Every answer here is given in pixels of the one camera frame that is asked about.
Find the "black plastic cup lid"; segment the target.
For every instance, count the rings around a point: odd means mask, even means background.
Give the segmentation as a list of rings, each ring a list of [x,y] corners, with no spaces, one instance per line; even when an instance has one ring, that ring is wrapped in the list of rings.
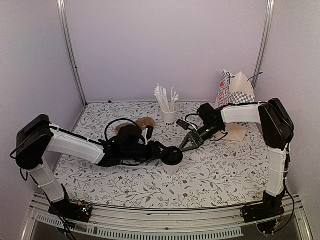
[[[161,152],[160,160],[165,165],[176,166],[182,162],[183,153],[178,147],[171,146]]]

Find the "white paper coffee cup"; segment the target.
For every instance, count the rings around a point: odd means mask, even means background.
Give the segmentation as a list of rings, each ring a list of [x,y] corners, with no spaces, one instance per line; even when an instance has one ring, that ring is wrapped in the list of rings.
[[[169,176],[174,176],[177,174],[179,168],[180,168],[180,163],[176,165],[168,165],[165,163],[162,163],[163,170],[169,175]]]

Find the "brown cardboard cup carrier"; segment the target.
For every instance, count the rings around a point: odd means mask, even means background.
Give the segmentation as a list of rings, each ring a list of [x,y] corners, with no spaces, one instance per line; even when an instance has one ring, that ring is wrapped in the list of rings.
[[[138,120],[135,121],[136,124],[141,128],[141,130],[145,130],[147,128],[147,126],[152,126],[152,127],[156,127],[156,122],[153,118],[151,117],[143,117],[143,118],[139,118]],[[117,135],[120,131],[120,129],[122,127],[125,127],[125,126],[128,126],[128,125],[134,125],[133,123],[130,123],[130,122],[126,122],[126,123],[123,123],[123,124],[120,124],[118,125],[116,128],[115,128],[115,134]]]

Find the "checkered paper takeout bag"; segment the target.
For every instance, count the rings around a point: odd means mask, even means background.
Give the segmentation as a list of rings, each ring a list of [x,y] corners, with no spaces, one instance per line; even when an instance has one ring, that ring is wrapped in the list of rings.
[[[213,108],[217,109],[228,104],[255,102],[255,90],[252,86],[252,81],[255,78],[256,76],[248,78],[241,71],[237,74],[232,74],[224,70]],[[226,130],[223,132],[219,131],[214,137],[216,139],[241,142],[246,135],[248,125],[247,122],[227,124]]]

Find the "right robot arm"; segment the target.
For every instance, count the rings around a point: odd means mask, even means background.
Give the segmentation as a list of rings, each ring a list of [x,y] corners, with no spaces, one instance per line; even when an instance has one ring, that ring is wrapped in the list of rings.
[[[294,124],[278,98],[269,101],[240,103],[213,108],[202,104],[196,114],[203,121],[198,130],[192,129],[179,149],[195,150],[214,134],[225,131],[227,124],[256,123],[260,125],[263,140],[269,151],[269,177],[263,192],[262,203],[246,205],[240,213],[246,223],[284,214],[282,199],[287,193],[286,179],[289,171],[290,144],[294,137]]]

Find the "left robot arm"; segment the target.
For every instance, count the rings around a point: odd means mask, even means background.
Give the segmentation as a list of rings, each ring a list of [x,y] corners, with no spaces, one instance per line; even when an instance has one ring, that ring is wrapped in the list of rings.
[[[65,187],[45,164],[45,153],[72,156],[104,168],[127,166],[129,162],[140,165],[169,157],[169,147],[151,140],[152,131],[152,126],[148,126],[143,136],[141,127],[131,120],[115,136],[92,140],[60,128],[41,114],[18,132],[16,147],[9,156],[43,190],[58,216],[79,220],[90,216],[89,204],[70,201]]]

